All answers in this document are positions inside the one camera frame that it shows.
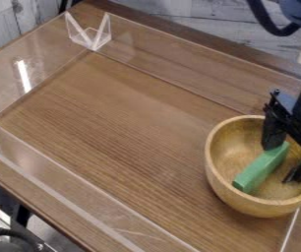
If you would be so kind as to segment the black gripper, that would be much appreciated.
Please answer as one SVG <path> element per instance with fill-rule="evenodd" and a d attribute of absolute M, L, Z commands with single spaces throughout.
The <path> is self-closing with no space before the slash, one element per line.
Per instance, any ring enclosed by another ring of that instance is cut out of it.
<path fill-rule="evenodd" d="M 301 93 L 293 97 L 279 89 L 269 93 L 269 101 L 263 107 L 261 146 L 265 151 L 277 148 L 289 136 L 301 146 Z M 301 159 L 301 152 L 293 153 Z M 283 183 L 301 183 L 301 162 L 292 166 L 281 180 Z"/>

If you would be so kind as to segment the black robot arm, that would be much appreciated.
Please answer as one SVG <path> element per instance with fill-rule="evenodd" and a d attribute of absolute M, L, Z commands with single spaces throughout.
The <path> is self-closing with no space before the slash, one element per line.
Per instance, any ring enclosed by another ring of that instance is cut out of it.
<path fill-rule="evenodd" d="M 301 0 L 279 0 L 280 10 L 291 24 L 284 29 L 285 33 L 301 29 Z M 293 97 L 273 90 L 269 101 L 263 107 L 263 136 L 261 146 L 265 151 L 279 147 L 289 136 L 301 146 L 301 93 Z M 292 167 L 281 182 L 301 182 L 301 163 Z"/>

